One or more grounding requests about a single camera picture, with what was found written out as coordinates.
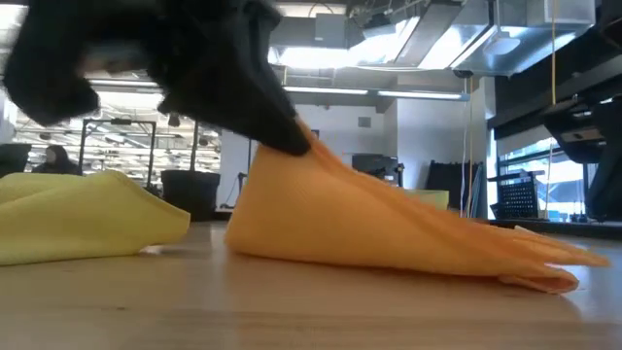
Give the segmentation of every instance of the fluorescent light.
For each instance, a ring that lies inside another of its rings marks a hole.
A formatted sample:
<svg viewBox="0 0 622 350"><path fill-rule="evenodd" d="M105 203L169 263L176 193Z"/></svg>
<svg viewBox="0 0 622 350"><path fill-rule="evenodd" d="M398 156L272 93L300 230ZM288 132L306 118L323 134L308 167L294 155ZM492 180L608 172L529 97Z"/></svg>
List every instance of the fluorescent light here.
<svg viewBox="0 0 622 350"><path fill-rule="evenodd" d="M162 99L164 99L164 96L162 96L161 93L127 93L110 91L99 91L97 93L99 94L101 102L106 104L108 107L112 107L113 112L115 112L115 106L124 107L130 110L154 110L157 105L162 102Z"/></svg>
<svg viewBox="0 0 622 350"><path fill-rule="evenodd" d="M291 18L314 18L316 14L346 14L345 5L332 3L326 3L326 5L323 4L325 3L301 4L300 2L295 2L277 3L276 6L283 16Z"/></svg>
<svg viewBox="0 0 622 350"><path fill-rule="evenodd" d="M152 137L151 133L140 133L140 132L129 132L129 133L123 133L120 132L121 135L123 136L129 136L129 137ZM181 135L176 135L176 134L161 134L161 133L157 133L155 135L156 138L180 138L182 137Z"/></svg>
<svg viewBox="0 0 622 350"><path fill-rule="evenodd" d="M48 144L35 144L32 145L33 149L46 149L49 145ZM62 145L65 150L67 150L68 153L71 152L78 152L80 150L80 145ZM86 152L95 152L95 151L118 151L118 152L127 152L125 154L123 154L124 157L126 157L128 154L131 155L135 155L135 156L147 156L150 152L150 149L139 149L139 148L134 148L134 147L109 147L109 146L85 146L85 151ZM154 154L157 156L168 156L171 153L172 154L178 154L178 155L189 155L191 153L191 149L154 149ZM204 156L218 156L219 154L217 154L214 150L211 149L198 149L196 150L196 153L198 155L204 155Z"/></svg>
<svg viewBox="0 0 622 350"><path fill-rule="evenodd" d="M123 136L119 136L118 134L104 134L104 138L117 143L125 143L125 138Z"/></svg>
<svg viewBox="0 0 622 350"><path fill-rule="evenodd" d="M359 88L333 88L333 87L283 87L289 92L310 92L310 93L338 93L364 95L368 93L366 89Z"/></svg>
<svg viewBox="0 0 622 350"><path fill-rule="evenodd" d="M109 87L130 87L130 88L157 88L157 84L154 82L142 82L142 81L125 81L116 79L91 79L91 84L102 85Z"/></svg>
<svg viewBox="0 0 622 350"><path fill-rule="evenodd" d="M423 92L423 91L378 91L378 96L402 97L402 98L429 98L444 100L460 100L463 96L459 93Z"/></svg>
<svg viewBox="0 0 622 350"><path fill-rule="evenodd" d="M342 68L356 65L343 49L327 48L287 48L279 63L302 69Z"/></svg>
<svg viewBox="0 0 622 350"><path fill-rule="evenodd" d="M488 39L490 39L490 37L492 37L493 34L495 34L496 32L497 32L496 27L491 27L490 29L488 29L484 33L484 35L482 35L479 39L477 39L477 41L473 43L473 45L471 45L468 49L466 49L466 51L463 52L463 54L459 55L458 58L456 58L456 60L450 65L450 67L456 68L459 65L461 65L465 61L465 59L469 58L477 49L479 49L482 45L484 45L484 43L486 43Z"/></svg>

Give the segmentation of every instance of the wooden table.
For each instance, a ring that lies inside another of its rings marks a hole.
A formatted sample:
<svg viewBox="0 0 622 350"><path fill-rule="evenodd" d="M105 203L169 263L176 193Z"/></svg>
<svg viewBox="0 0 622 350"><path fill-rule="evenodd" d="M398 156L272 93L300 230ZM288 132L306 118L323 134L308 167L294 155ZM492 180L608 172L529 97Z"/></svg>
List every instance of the wooden table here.
<svg viewBox="0 0 622 350"><path fill-rule="evenodd" d="M230 254L225 227L142 257L0 268L0 348L622 349L622 274L564 297ZM620 245L582 241L615 262Z"/></svg>

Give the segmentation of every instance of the cloth fold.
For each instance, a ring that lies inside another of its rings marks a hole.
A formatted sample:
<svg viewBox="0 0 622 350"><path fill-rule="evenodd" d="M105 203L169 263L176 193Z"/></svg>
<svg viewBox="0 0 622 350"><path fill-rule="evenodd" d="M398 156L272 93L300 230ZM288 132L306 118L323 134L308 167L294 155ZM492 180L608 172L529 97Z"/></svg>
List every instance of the cloth fold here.
<svg viewBox="0 0 622 350"><path fill-rule="evenodd" d="M343 164L299 124L312 145L304 157L259 147L227 227L231 250L307 263L486 276L548 293L578 284L554 264L609 264L555 239L435 209Z"/></svg>
<svg viewBox="0 0 622 350"><path fill-rule="evenodd" d="M132 255L178 241L189 224L117 171L0 180L0 265Z"/></svg>

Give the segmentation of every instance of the trash can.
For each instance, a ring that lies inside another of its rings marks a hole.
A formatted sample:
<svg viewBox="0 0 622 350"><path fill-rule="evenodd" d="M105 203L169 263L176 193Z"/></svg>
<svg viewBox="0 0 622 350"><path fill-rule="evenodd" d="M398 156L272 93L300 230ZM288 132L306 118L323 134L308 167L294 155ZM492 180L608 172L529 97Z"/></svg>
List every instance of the trash can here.
<svg viewBox="0 0 622 350"><path fill-rule="evenodd" d="M220 182L220 174L191 170L162 171L164 200L189 212L193 222L212 218Z"/></svg>

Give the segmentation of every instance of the black chair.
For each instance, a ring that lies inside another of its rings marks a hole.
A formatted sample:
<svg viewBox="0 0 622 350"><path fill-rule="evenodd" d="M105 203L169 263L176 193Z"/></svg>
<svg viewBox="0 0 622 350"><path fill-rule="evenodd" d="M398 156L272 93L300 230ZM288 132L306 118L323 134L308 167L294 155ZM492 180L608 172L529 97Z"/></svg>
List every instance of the black chair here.
<svg viewBox="0 0 622 350"><path fill-rule="evenodd" d="M0 145L0 179L9 174L23 172L31 149L32 146L27 144Z"/></svg>
<svg viewBox="0 0 622 350"><path fill-rule="evenodd" d="M497 220L537 219L536 176L544 171L521 171L489 179L499 184L499 202L491 205Z"/></svg>
<svg viewBox="0 0 622 350"><path fill-rule="evenodd" d="M164 200L189 212L193 222L212 218L220 182L220 174L192 170L162 171Z"/></svg>

